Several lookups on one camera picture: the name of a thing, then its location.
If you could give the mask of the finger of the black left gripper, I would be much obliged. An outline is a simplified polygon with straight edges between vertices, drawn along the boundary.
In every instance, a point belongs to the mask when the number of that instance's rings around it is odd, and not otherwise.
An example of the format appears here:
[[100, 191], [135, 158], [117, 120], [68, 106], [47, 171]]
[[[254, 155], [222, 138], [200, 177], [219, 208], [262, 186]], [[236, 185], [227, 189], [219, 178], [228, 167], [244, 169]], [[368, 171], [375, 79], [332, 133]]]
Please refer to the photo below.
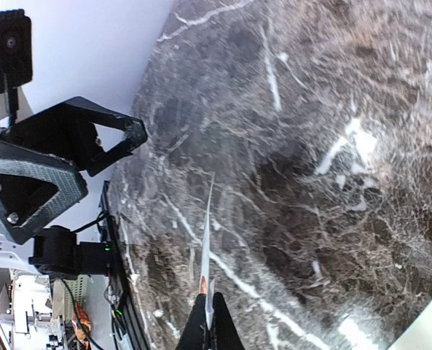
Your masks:
[[0, 233], [24, 244], [88, 194], [69, 162], [0, 140]]
[[[104, 151], [96, 126], [116, 129], [124, 139]], [[77, 96], [15, 124], [0, 139], [36, 152], [71, 161], [80, 171], [96, 176], [147, 141], [142, 120], [106, 109]]]

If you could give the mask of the white sticker sheet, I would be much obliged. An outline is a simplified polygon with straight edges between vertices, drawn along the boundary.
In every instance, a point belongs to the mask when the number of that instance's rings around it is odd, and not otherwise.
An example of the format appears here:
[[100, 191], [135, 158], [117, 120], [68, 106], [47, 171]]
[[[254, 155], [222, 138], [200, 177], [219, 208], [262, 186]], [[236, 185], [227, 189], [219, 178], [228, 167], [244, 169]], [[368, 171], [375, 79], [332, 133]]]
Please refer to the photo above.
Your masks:
[[210, 279], [210, 211], [211, 211], [211, 198], [213, 193], [214, 177], [211, 179], [211, 186], [208, 195], [208, 201], [205, 212], [204, 220], [204, 234], [203, 234], [203, 244], [202, 244], [202, 259], [201, 259], [201, 272], [200, 272], [200, 294], [205, 295], [205, 320], [207, 329], [210, 330], [213, 322], [213, 295], [215, 281]]

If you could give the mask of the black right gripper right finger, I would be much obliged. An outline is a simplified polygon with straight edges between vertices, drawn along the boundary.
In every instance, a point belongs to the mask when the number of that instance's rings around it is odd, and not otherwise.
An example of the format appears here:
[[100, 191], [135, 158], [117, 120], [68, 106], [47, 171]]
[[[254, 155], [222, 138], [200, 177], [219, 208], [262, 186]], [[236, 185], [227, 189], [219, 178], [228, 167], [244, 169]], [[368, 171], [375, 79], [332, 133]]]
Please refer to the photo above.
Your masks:
[[213, 296], [213, 321], [210, 330], [210, 349], [243, 350], [224, 296], [216, 292]]

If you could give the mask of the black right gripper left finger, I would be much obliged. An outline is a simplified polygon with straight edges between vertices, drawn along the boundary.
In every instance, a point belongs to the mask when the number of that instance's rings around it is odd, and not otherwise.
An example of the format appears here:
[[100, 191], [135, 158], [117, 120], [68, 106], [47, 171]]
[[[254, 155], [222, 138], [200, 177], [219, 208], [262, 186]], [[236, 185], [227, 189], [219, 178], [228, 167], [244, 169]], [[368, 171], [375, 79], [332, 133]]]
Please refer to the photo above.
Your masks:
[[205, 318], [206, 294], [195, 298], [192, 310], [177, 343], [176, 350], [208, 349], [208, 328]]

